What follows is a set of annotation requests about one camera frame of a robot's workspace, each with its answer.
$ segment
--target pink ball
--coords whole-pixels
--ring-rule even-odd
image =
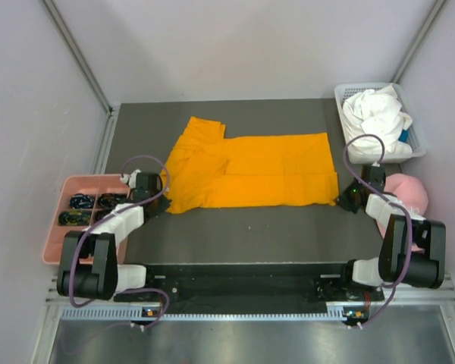
[[[418,178],[402,173],[392,174],[386,178],[384,191],[393,193],[406,207],[412,208],[418,215],[425,214],[428,207],[428,195]],[[386,228],[379,222],[378,228],[384,237]]]

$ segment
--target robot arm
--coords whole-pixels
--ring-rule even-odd
[[[362,179],[379,192],[386,180],[383,167],[364,166]],[[385,195],[389,202],[375,193],[370,193],[355,180],[337,199],[337,204],[356,213],[359,208],[386,227],[381,252],[378,258],[353,260],[344,269],[344,279],[349,285],[378,287],[384,282],[394,282],[403,270],[406,258],[406,218],[400,209],[390,202],[402,205],[396,196]],[[403,283],[413,287],[436,289],[444,280],[445,225],[431,221],[406,207],[411,217],[414,249]]]
[[[125,207],[148,199],[162,190],[162,180],[158,174],[137,172],[130,178],[129,185],[134,188],[111,212],[114,217],[95,228],[83,244],[74,276],[76,297],[110,300],[115,293],[145,286],[147,268],[143,265],[118,265],[116,249],[133,230],[165,210],[168,200],[161,197],[117,214]],[[62,296],[68,295],[74,251],[83,234],[84,231],[70,231],[64,238],[57,281],[58,293]],[[81,262],[81,259],[90,256],[94,257],[92,264]]]

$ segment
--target gray table surface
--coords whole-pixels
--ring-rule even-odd
[[[227,138],[327,132],[340,190],[352,180],[333,99],[123,104],[106,173],[118,173],[135,155],[166,161],[192,115],[225,123]],[[399,171],[386,167],[387,174]],[[133,168],[159,171],[154,162]],[[374,220],[338,207],[194,209],[162,215],[133,232],[125,262],[344,262],[377,256],[381,243]]]

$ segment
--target blue object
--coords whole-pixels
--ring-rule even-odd
[[[69,206],[73,209],[92,209],[94,206],[94,197],[83,193],[76,193],[69,200]]]
[[[401,135],[400,135],[400,138],[398,139],[400,142],[403,142],[403,143],[406,143],[406,141],[408,140],[408,130],[403,130],[401,132]]]

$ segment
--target cable organizer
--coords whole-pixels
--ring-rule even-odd
[[[94,224],[94,216],[96,213],[104,211],[103,208],[98,206],[98,198],[104,193],[120,193],[128,194],[130,188],[120,181],[119,174],[91,174],[91,175],[78,175],[70,176],[62,187],[61,195],[55,211],[55,215],[52,221],[51,229],[49,230],[49,236],[45,242],[44,249],[42,251],[42,261],[45,264],[58,265],[61,261],[62,245],[64,242],[64,236],[69,231],[82,231]],[[62,212],[77,212],[79,210],[72,209],[70,206],[71,197],[82,193],[87,196],[91,196],[94,200],[91,209],[81,209],[83,212],[91,214],[89,224],[82,226],[66,226],[61,225],[58,222],[58,217]],[[125,239],[117,249],[118,261],[122,262],[126,251]],[[89,257],[84,259],[84,262],[91,263],[93,260]]]
[[[152,306],[88,306],[75,309],[67,306],[62,320],[74,321],[152,321],[155,317],[144,316],[144,309],[158,309]],[[328,306],[327,313],[250,314],[250,315],[208,315],[168,314],[160,321],[346,321],[342,306]]]

